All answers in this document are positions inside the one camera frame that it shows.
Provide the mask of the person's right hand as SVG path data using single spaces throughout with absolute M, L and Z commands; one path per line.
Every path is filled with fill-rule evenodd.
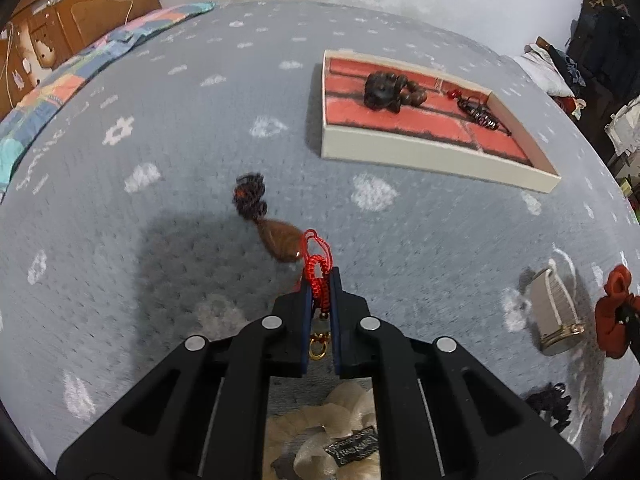
M 639 385 L 635 385 L 631 392 L 628 394 L 627 399 L 616 415 L 611 427 L 611 434 L 621 434 L 627 427 L 631 416 L 636 410 L 639 397 Z

